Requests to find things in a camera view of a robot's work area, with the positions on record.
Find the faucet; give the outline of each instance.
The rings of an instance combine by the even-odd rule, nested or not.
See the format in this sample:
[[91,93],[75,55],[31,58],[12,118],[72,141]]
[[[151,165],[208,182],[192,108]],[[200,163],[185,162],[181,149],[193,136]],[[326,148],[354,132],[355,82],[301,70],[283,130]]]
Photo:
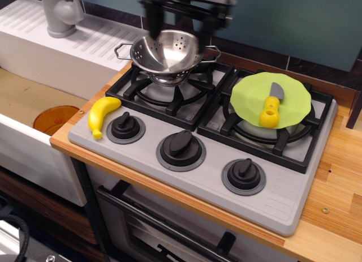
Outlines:
[[51,37],[62,38],[73,34],[75,24],[83,20],[84,12],[79,0],[42,0],[48,34]]

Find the colander handle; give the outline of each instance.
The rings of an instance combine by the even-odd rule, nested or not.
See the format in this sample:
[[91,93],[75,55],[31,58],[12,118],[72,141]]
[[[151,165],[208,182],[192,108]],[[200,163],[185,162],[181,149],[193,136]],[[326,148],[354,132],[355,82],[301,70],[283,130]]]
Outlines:
[[219,54],[216,56],[215,60],[200,61],[199,64],[201,64],[201,63],[216,63],[217,59],[221,56],[221,51],[219,50],[219,48],[217,48],[215,45],[205,46],[205,48],[215,49]]
[[115,49],[114,49],[114,52],[115,52],[115,55],[117,56],[118,59],[125,59],[125,60],[132,60],[132,58],[130,57],[120,57],[117,50],[119,48],[121,48],[123,45],[133,45],[133,42],[123,42],[121,44],[119,44]]

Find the yellow banana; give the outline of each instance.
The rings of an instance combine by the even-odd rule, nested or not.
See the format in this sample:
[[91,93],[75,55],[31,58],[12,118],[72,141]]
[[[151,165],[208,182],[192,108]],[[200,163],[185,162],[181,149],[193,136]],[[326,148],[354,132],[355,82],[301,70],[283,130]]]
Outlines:
[[90,109],[88,116],[88,126],[93,132],[95,139],[102,138],[102,125],[105,115],[120,107],[121,101],[115,97],[103,97],[96,101]]

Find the toy stove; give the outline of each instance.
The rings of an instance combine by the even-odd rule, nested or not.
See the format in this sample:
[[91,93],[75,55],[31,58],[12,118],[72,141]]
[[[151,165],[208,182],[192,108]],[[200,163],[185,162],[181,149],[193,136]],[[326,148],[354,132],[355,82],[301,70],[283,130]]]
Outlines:
[[306,89],[312,111],[281,130],[251,127],[230,105],[232,87],[255,74],[223,63],[197,66],[179,86],[154,84],[132,66],[107,92],[122,106],[96,140],[85,115],[72,143],[282,235],[294,233],[337,103]]

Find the teal wall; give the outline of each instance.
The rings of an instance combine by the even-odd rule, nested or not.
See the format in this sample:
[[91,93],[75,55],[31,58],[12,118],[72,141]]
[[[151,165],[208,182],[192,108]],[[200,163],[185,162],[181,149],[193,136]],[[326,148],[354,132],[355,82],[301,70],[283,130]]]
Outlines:
[[[143,15],[139,0],[85,0]],[[362,47],[362,0],[237,0],[216,36],[349,71]]]

